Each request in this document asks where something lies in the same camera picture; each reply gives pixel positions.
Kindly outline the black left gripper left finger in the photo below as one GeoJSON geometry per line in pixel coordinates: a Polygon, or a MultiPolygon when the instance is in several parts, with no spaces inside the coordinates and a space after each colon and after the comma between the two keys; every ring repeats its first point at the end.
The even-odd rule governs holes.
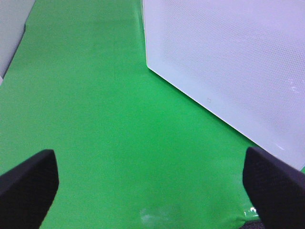
{"type": "Polygon", "coordinates": [[[38,229],[59,187],[55,152],[42,150],[0,176],[0,227],[38,229]]]}

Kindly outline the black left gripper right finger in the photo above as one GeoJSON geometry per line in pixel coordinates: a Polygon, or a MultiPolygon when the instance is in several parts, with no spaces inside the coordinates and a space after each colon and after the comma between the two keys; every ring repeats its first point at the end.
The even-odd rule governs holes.
{"type": "Polygon", "coordinates": [[[246,150],[243,186],[267,229],[305,227],[305,175],[259,147],[246,150]]]}

